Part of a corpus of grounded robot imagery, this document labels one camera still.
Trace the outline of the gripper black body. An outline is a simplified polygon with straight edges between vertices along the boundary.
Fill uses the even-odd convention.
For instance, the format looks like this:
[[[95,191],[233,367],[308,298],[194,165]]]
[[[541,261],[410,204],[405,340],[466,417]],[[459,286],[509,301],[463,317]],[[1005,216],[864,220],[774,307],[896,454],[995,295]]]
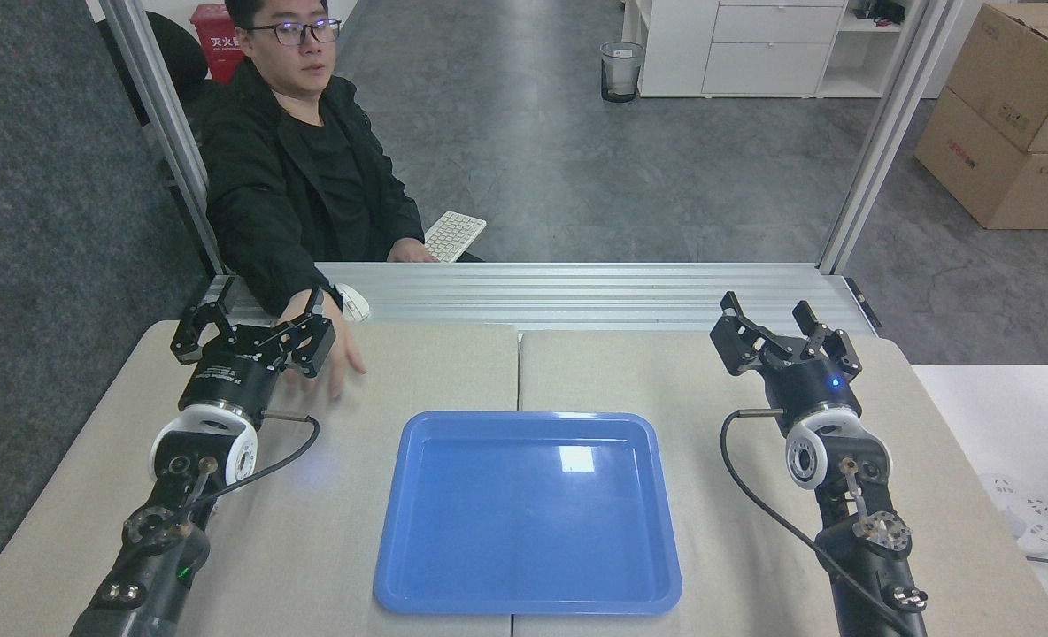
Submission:
[[[202,347],[179,408],[184,411],[192,404],[224,403],[245,418],[261,418],[284,363],[283,354],[240,352],[228,342],[209,342]]]
[[[759,374],[764,379],[768,407],[782,411],[776,417],[782,435],[821,409],[848,408],[861,415],[859,400],[851,388],[852,380],[861,372],[860,363],[849,366],[846,358],[836,363],[827,357],[804,360],[762,357],[761,360]]]

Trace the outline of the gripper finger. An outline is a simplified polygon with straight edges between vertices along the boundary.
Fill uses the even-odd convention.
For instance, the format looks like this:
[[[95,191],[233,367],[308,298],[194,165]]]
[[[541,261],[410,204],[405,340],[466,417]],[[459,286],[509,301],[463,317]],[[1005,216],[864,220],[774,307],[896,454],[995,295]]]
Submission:
[[[258,335],[254,341],[254,363],[267,371],[292,368],[306,378],[316,378],[336,341],[333,321],[323,310],[323,299],[327,296],[322,288],[313,288],[296,318],[274,324]]]
[[[181,365],[200,363],[204,354],[237,354],[236,333],[228,321],[232,305],[222,301],[210,301],[198,306],[189,306],[176,327],[171,342],[171,351]],[[205,344],[201,343],[205,328],[212,324],[217,334]]]
[[[746,318],[734,291],[720,302],[722,314],[709,332],[709,339],[727,372],[733,376],[759,368],[776,368],[792,356],[790,338],[778,337],[765,326]]]
[[[860,360],[849,335],[844,330],[832,330],[827,324],[820,322],[810,303],[799,301],[792,318],[795,318],[799,330],[806,339],[802,351],[795,357],[800,360],[824,360],[835,364],[840,375],[847,380],[853,380],[861,372]]]

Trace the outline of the person's right hand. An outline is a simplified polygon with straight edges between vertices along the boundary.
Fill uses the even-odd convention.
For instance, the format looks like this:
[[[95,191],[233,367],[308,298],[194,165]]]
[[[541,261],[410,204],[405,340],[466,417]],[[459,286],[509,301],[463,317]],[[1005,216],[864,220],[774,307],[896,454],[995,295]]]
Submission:
[[[292,295],[272,295],[266,303],[266,309],[277,315],[277,322],[296,318],[304,310],[311,307],[309,299],[312,289],[301,288]],[[326,363],[323,364],[323,371],[316,378],[306,378],[297,371],[286,371],[283,379],[290,387],[300,388],[306,394],[313,394],[316,388],[325,387],[325,396],[331,400],[339,399],[346,386],[346,376],[349,371],[366,374],[366,364],[361,355],[357,339],[351,331],[351,324],[343,317],[341,303],[343,299],[337,291],[325,291],[322,298],[323,315],[331,318],[333,323],[336,339],[328,352]]]

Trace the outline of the person's left hand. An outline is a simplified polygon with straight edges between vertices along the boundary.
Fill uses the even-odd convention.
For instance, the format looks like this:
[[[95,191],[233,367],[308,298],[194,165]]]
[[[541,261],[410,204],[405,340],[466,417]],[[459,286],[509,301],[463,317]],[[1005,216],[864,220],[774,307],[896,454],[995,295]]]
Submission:
[[[388,251],[387,261],[390,263],[438,263],[435,257],[423,242],[415,238],[402,238],[394,242]]]

